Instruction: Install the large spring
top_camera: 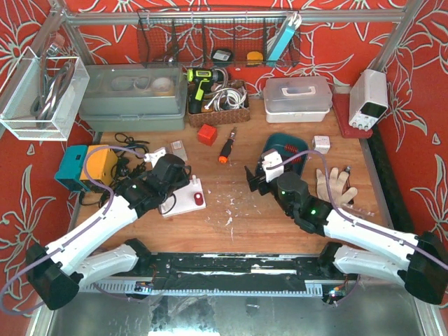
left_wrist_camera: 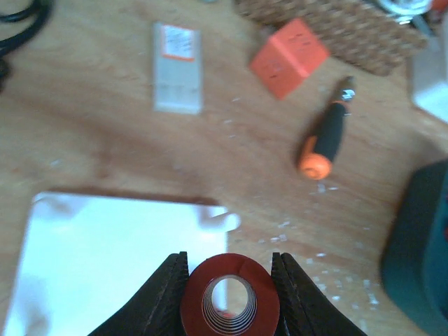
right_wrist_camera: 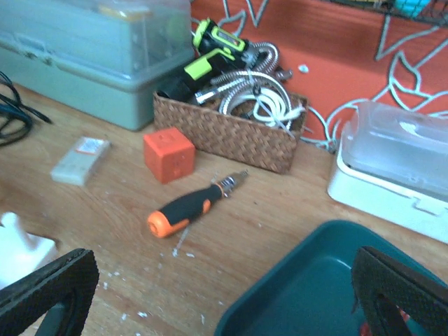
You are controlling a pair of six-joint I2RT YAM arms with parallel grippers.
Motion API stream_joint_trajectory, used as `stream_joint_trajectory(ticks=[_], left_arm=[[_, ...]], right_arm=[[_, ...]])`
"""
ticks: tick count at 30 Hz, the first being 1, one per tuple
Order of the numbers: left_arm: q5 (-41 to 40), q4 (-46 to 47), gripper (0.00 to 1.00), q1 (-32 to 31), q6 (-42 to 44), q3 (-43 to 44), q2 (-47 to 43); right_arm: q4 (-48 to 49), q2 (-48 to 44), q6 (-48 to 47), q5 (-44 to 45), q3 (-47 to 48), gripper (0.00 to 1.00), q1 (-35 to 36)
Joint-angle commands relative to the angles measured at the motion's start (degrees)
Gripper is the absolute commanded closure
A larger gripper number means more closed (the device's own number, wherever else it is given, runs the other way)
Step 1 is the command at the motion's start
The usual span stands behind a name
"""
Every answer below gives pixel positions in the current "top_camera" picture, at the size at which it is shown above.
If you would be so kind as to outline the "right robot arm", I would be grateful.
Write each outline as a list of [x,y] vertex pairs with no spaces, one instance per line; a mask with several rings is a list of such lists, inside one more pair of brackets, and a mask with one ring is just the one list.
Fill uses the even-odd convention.
[[301,230],[332,239],[319,257],[328,276],[364,274],[398,284],[426,303],[442,303],[447,250],[434,233],[416,235],[358,218],[310,195],[307,183],[293,170],[263,167],[254,174],[247,170],[246,180],[251,191],[272,193]]

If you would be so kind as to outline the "large red spring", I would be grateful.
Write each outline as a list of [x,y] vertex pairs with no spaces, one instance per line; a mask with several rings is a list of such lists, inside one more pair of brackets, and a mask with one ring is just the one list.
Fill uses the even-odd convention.
[[195,204],[200,207],[204,204],[203,194],[201,192],[196,192],[194,194]]

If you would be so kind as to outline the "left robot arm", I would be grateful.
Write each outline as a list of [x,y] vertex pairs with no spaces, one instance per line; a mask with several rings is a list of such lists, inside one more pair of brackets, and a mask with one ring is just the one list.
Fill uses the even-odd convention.
[[80,287],[113,274],[128,272],[145,254],[130,243],[92,255],[117,231],[160,207],[174,191],[190,182],[191,167],[181,158],[166,154],[155,167],[142,175],[124,180],[108,203],[63,237],[27,249],[27,280],[47,308],[59,309],[72,301]]

